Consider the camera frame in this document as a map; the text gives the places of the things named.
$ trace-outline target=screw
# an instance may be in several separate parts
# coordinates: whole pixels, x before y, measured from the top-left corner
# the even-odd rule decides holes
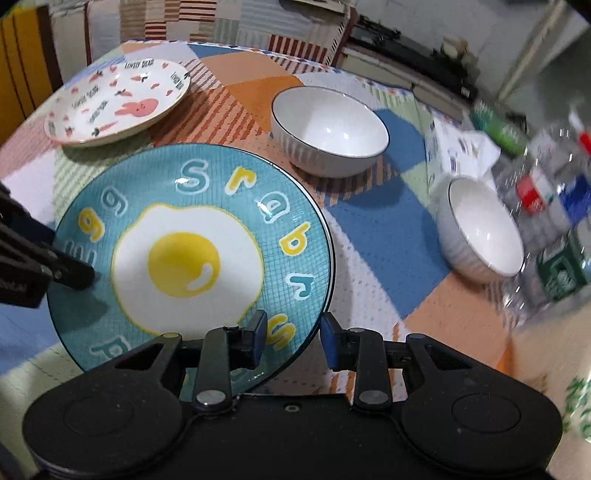
[[[197,394],[196,400],[206,407],[219,405],[226,400],[226,394],[219,390],[204,390]]]
[[[381,390],[366,390],[361,392],[359,399],[366,405],[381,405],[388,401],[388,395]]]

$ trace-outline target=fried egg design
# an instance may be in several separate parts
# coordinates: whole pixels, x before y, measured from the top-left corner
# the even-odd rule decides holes
[[[111,265],[115,295],[130,321],[187,340],[236,325],[258,298],[263,277],[252,234],[211,206],[149,206],[121,235]]]

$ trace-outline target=bowl rim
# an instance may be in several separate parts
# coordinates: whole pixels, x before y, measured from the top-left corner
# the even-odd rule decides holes
[[[523,265],[525,263],[525,247],[523,244],[523,239],[521,238],[521,234],[519,233],[519,229],[517,228],[517,224],[515,223],[515,220],[513,220],[513,217],[509,213],[509,210],[507,210],[506,206],[502,203],[502,201],[498,197],[496,197],[499,205],[501,205],[503,207],[503,209],[505,210],[505,213],[512,220],[515,231],[517,232],[517,238],[519,239],[519,244],[521,245],[522,258],[521,258],[521,264],[519,265],[519,268],[515,272],[506,272],[506,271],[503,271],[499,268],[496,268],[488,260],[482,258],[481,254],[473,247],[472,243],[470,243],[470,241],[468,240],[466,234],[464,233],[462,226],[460,225],[460,222],[457,220],[456,212],[453,209],[452,199],[450,197],[450,192],[452,190],[452,185],[455,182],[457,182],[458,180],[468,180],[468,181],[471,181],[472,183],[478,184],[480,187],[484,187],[484,188],[488,189],[493,194],[494,194],[494,192],[488,186],[486,186],[484,183],[482,183],[481,181],[475,180],[471,177],[458,176],[458,177],[453,178],[450,181],[450,183],[447,187],[446,200],[447,200],[447,204],[449,205],[449,209],[452,213],[453,221],[456,223],[458,231],[462,234],[462,237],[463,237],[464,241],[466,242],[466,245],[468,245],[471,248],[471,250],[474,252],[474,254],[478,257],[478,260],[480,260],[482,262],[482,264],[485,265],[487,268],[490,268],[495,274],[500,275],[501,277],[506,277],[506,278],[515,277],[523,269]]]
[[[378,152],[378,153],[375,153],[375,154],[373,154],[373,155],[341,155],[341,154],[338,154],[338,153],[335,153],[335,152],[331,152],[331,151],[328,151],[328,150],[324,150],[324,149],[322,149],[322,148],[319,148],[319,147],[315,147],[314,145],[310,145],[309,143],[307,143],[307,142],[304,142],[304,141],[303,141],[301,138],[298,138],[298,137],[296,137],[296,136],[295,136],[293,133],[291,133],[291,132],[290,132],[290,131],[289,131],[287,128],[285,128],[285,127],[283,126],[283,124],[282,124],[282,123],[279,121],[279,119],[277,118],[277,116],[276,116],[276,114],[275,114],[275,100],[277,100],[277,97],[279,97],[279,95],[281,95],[281,94],[282,94],[282,93],[284,93],[284,92],[287,92],[288,90],[293,90],[293,89],[300,89],[300,88],[307,88],[307,89],[309,89],[309,88],[315,88],[315,89],[318,89],[318,90],[326,90],[326,91],[329,91],[329,92],[338,93],[338,94],[340,94],[340,95],[342,95],[342,96],[344,96],[344,97],[347,97],[347,98],[349,98],[350,100],[353,100],[354,102],[356,102],[356,103],[358,103],[358,104],[362,105],[363,107],[365,107],[367,110],[369,110],[369,111],[370,111],[370,112],[371,112],[371,113],[374,115],[374,117],[375,117],[375,118],[377,118],[377,119],[380,121],[380,123],[381,123],[381,124],[382,124],[382,126],[384,127],[384,130],[386,131],[386,135],[388,136],[388,141],[386,142],[386,146],[383,148],[383,150],[381,150],[380,152]],[[282,129],[282,130],[283,130],[283,131],[284,131],[286,134],[288,134],[288,135],[289,135],[291,138],[295,138],[295,139],[296,139],[298,142],[301,142],[301,143],[303,143],[304,145],[306,145],[306,146],[308,146],[308,147],[310,147],[310,148],[313,148],[314,150],[317,150],[317,151],[319,151],[319,152],[322,152],[322,153],[327,153],[328,155],[334,155],[334,156],[336,156],[336,157],[342,157],[342,158],[356,158],[356,159],[359,159],[359,160],[363,160],[363,159],[367,159],[367,158],[374,158],[374,157],[379,157],[380,155],[383,155],[383,154],[384,154],[384,152],[385,152],[385,151],[388,149],[388,147],[390,146],[390,132],[388,131],[388,127],[386,127],[386,124],[385,124],[385,123],[384,123],[384,121],[383,121],[383,120],[382,120],[382,119],[381,119],[381,118],[378,116],[378,114],[377,114],[376,112],[374,112],[374,111],[373,111],[373,110],[372,110],[370,107],[368,107],[366,104],[364,104],[364,103],[363,103],[363,102],[361,102],[360,100],[357,100],[355,97],[353,97],[353,96],[349,95],[348,93],[344,93],[344,92],[341,92],[341,91],[339,91],[339,90],[335,90],[335,89],[333,89],[333,88],[321,87],[321,86],[318,86],[318,85],[295,85],[295,86],[293,86],[293,87],[286,88],[285,90],[282,90],[282,91],[278,92],[278,93],[277,93],[277,94],[276,94],[276,95],[273,97],[273,101],[271,102],[271,115],[272,115],[272,116],[273,116],[273,118],[275,119],[275,122],[277,123],[277,125],[279,125],[279,126],[281,127],[281,129]]]

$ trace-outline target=white bowl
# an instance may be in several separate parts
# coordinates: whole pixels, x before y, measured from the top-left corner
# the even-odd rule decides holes
[[[370,168],[390,142],[369,107],[324,87],[292,87],[271,106],[271,132],[291,162],[319,177],[343,178]]]
[[[479,283],[511,278],[524,261],[513,217],[484,183],[458,177],[441,196],[437,212],[441,251],[453,268]]]

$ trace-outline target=red label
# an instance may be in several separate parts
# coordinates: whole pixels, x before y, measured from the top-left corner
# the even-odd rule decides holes
[[[517,196],[521,199],[523,207],[530,214],[535,215],[545,209],[546,203],[540,196],[538,190],[535,189],[534,181],[529,175],[523,175],[517,180],[515,191],[517,192]]]

